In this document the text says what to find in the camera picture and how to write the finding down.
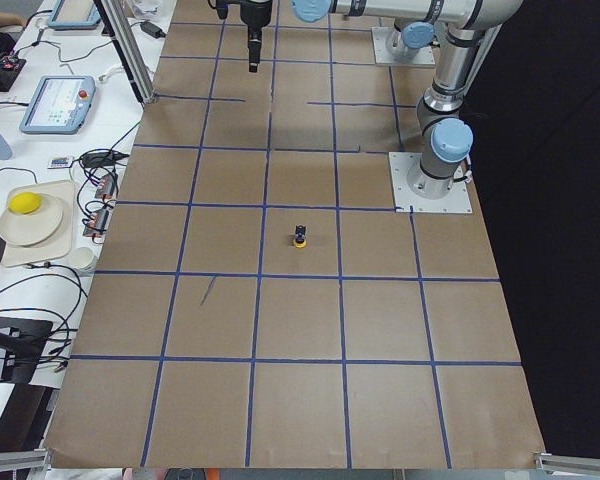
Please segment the yellow push button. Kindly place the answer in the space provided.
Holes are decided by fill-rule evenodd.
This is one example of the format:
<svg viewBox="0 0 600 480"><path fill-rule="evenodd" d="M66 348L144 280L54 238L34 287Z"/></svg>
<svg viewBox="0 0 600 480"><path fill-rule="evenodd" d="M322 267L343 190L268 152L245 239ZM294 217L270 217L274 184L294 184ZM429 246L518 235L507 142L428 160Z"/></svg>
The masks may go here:
<svg viewBox="0 0 600 480"><path fill-rule="evenodd" d="M304 248L307 244L306 226L297 225L295 227L292 244L295 248Z"/></svg>

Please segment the black power adapter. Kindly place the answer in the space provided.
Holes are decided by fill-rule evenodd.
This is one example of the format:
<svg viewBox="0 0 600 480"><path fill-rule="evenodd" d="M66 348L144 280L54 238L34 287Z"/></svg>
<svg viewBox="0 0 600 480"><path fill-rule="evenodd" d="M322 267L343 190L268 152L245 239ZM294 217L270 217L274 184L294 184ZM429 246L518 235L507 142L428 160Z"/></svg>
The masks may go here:
<svg viewBox="0 0 600 480"><path fill-rule="evenodd" d="M166 37L166 33L162 28L147 20L140 23L140 29L142 32L155 39Z"/></svg>

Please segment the blue teach pendant tablet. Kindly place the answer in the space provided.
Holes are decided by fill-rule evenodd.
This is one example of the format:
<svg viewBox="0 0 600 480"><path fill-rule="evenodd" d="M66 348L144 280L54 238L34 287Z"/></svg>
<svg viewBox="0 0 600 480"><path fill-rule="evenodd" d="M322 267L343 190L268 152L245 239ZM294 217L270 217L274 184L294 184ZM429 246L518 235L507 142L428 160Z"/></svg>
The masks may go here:
<svg viewBox="0 0 600 480"><path fill-rule="evenodd" d="M25 134L75 134L84 124L95 92L91 76L43 76L19 130Z"/></svg>

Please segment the small remote control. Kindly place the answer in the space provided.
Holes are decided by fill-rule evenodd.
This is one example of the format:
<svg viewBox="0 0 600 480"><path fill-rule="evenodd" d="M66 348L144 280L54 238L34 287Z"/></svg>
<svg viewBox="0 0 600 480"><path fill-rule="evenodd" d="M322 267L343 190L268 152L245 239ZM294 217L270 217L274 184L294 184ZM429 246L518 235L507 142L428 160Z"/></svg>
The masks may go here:
<svg viewBox="0 0 600 480"><path fill-rule="evenodd" d="M53 157L48 163L48 169L68 169L75 161L73 156Z"/></svg>

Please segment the brown paper table cover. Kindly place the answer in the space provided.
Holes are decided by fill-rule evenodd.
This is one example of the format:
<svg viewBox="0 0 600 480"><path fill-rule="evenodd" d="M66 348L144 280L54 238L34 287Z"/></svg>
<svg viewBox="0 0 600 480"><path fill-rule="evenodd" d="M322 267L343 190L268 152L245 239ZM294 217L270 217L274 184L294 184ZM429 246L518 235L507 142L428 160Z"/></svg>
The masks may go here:
<svg viewBox="0 0 600 480"><path fill-rule="evenodd" d="M543 439L480 206L395 203L428 71L380 17L180 1L45 444L57 468L530 467Z"/></svg>

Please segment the yellow lemon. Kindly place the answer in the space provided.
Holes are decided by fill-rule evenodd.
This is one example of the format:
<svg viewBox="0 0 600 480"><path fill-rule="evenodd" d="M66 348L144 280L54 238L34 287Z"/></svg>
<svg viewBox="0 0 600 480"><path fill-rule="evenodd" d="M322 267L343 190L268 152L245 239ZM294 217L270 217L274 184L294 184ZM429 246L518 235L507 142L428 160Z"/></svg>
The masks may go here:
<svg viewBox="0 0 600 480"><path fill-rule="evenodd" d="M22 192L14 195L8 204L8 209L16 214L27 215L36 212L42 205L42 196L35 192Z"/></svg>

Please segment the white paper cup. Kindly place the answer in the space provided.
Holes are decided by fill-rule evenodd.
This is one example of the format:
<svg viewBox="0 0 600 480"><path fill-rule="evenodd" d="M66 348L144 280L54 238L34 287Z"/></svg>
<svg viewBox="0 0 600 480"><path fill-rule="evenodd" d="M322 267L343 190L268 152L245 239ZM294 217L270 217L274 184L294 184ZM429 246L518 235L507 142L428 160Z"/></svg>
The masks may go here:
<svg viewBox="0 0 600 480"><path fill-rule="evenodd" d="M98 256L88 247L79 247L71 252L68 263L73 270L81 275L91 274L95 271Z"/></svg>

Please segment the beige rectangular tray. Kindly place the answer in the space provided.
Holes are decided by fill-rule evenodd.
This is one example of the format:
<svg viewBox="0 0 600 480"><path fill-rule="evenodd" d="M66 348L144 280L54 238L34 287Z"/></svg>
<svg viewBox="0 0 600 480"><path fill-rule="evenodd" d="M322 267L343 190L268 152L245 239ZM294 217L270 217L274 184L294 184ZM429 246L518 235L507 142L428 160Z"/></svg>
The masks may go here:
<svg viewBox="0 0 600 480"><path fill-rule="evenodd" d="M16 213L11 200L23 193L41 197L31 213ZM6 242L1 265L16 267L65 257L73 248L76 184L58 180L12 189L0 216L0 237Z"/></svg>

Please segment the beige round plate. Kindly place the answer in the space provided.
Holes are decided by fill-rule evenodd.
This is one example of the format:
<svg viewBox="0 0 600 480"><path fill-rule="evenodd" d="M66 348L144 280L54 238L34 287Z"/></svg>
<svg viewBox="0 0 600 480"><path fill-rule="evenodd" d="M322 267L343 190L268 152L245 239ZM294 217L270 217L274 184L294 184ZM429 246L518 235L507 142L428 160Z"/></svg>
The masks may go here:
<svg viewBox="0 0 600 480"><path fill-rule="evenodd" d="M22 215L5 209L0 217L0 236L11 245L34 245L50 237L59 228L62 219L62 202L56 197L43 195L42 205L34 213Z"/></svg>

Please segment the aluminium frame post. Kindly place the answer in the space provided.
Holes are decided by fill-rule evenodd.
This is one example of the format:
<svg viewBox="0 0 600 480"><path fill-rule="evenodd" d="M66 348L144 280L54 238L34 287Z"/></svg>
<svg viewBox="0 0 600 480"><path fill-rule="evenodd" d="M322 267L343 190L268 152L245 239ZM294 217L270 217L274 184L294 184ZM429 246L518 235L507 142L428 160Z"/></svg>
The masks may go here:
<svg viewBox="0 0 600 480"><path fill-rule="evenodd" d="M137 101L143 105L152 103L155 100L153 84L121 2L94 0L93 3L110 34Z"/></svg>

